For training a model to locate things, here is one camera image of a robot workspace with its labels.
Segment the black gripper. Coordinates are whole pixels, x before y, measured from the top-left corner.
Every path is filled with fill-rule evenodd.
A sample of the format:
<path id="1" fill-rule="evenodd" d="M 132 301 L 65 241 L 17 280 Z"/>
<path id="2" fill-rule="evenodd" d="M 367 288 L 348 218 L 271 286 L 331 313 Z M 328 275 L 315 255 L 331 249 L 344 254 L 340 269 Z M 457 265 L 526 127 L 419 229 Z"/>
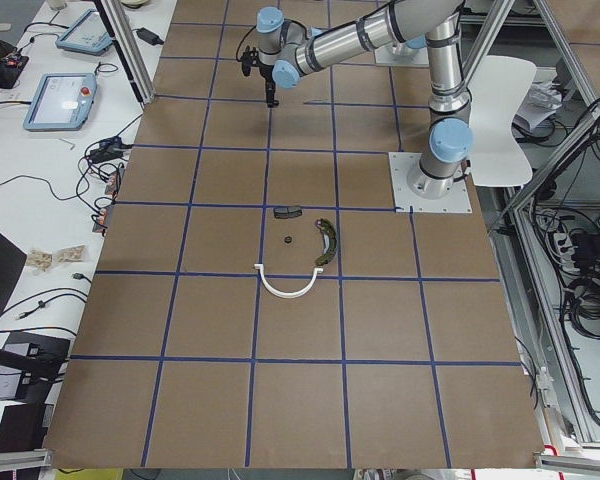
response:
<path id="1" fill-rule="evenodd" d="M 279 100 L 276 98 L 276 83 L 272 79 L 265 79 L 265 100 L 268 107 L 277 107 Z"/>

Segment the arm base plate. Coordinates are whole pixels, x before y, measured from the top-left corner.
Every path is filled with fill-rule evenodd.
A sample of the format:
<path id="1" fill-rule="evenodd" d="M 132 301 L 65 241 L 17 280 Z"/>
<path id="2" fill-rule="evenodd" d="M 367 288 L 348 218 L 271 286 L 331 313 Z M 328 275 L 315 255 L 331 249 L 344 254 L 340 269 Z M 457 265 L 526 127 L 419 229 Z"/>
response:
<path id="1" fill-rule="evenodd" d="M 471 214 L 461 168 L 450 178 L 433 179 L 420 169 L 420 153 L 389 152 L 394 210 L 397 213 Z"/>
<path id="2" fill-rule="evenodd" d="M 429 59 L 425 47 L 414 49 L 405 45 L 388 44 L 374 52 L 375 63 L 390 67 L 428 68 Z"/>

